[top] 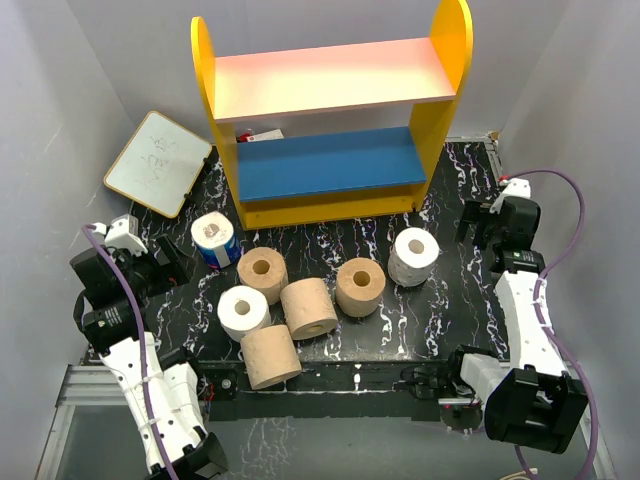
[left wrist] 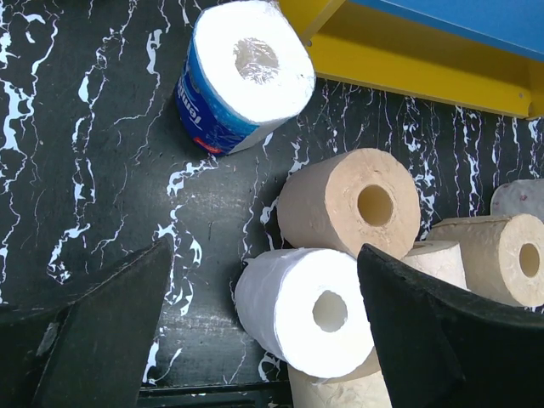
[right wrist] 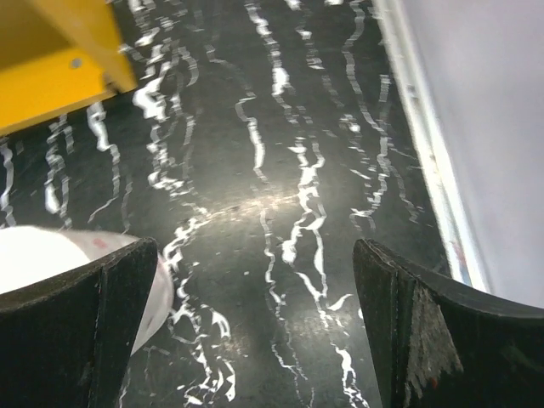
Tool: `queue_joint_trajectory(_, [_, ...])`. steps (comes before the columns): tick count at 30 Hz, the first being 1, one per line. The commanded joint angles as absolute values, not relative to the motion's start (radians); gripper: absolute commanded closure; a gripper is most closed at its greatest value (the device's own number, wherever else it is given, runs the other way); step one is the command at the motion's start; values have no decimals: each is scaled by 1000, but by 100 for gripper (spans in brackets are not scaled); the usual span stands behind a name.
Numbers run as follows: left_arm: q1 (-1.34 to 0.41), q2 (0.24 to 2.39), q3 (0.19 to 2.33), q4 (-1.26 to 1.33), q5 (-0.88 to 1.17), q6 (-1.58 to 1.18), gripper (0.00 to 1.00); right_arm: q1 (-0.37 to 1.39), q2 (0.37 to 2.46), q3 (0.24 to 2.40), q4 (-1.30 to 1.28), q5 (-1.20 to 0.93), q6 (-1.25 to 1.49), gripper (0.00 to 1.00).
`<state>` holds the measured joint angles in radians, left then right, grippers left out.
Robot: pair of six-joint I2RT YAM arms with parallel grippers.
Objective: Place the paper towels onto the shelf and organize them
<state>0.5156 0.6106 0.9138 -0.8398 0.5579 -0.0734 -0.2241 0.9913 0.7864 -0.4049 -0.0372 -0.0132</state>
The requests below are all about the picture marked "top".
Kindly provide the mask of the brown paper roll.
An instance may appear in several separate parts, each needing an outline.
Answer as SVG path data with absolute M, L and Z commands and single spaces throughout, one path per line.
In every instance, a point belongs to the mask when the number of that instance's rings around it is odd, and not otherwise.
M 325 334 L 338 324 L 329 290 L 321 278 L 306 278 L 284 287 L 280 293 L 286 325 L 293 340 Z
M 376 261 L 354 258 L 338 270 L 335 299 L 347 316 L 366 317 L 378 308 L 385 286 L 385 273 Z
M 269 305 L 280 301 L 280 293 L 289 283 L 284 257 L 268 247 L 248 250 L 238 261 L 240 282 L 261 292 Z

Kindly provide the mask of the white patterned paper roll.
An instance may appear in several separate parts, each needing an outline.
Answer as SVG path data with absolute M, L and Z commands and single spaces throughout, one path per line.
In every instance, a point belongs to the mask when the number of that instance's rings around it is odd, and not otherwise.
M 410 227 L 395 238 L 388 260 L 391 279 L 402 287 L 424 283 L 439 256 L 439 245 L 427 230 Z

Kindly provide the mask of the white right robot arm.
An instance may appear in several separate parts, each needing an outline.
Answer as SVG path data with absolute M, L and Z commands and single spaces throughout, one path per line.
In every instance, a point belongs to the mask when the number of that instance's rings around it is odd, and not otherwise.
M 459 346 L 449 357 L 445 378 L 455 395 L 472 393 L 484 409 L 487 436 L 495 441 L 553 454 L 566 451 L 588 404 L 582 381 L 574 379 L 547 332 L 547 310 L 538 279 L 543 256 L 532 250 L 541 209 L 527 198 L 507 195 L 493 204 L 465 203 L 456 241 L 475 226 L 473 244 L 492 249 L 490 267 L 504 313 L 510 366 L 496 354 Z

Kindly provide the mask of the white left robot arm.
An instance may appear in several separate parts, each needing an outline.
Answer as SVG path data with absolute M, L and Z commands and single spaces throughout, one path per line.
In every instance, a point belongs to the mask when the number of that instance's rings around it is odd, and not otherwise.
M 140 435 L 150 479 L 213 479 L 229 463 L 207 432 L 198 401 L 207 376 L 180 347 L 159 357 L 142 303 L 190 282 L 195 262 L 165 235 L 157 243 L 166 261 L 108 247 L 94 224 L 82 227 L 91 249 L 70 266 L 84 288 L 73 319 L 113 374 Z

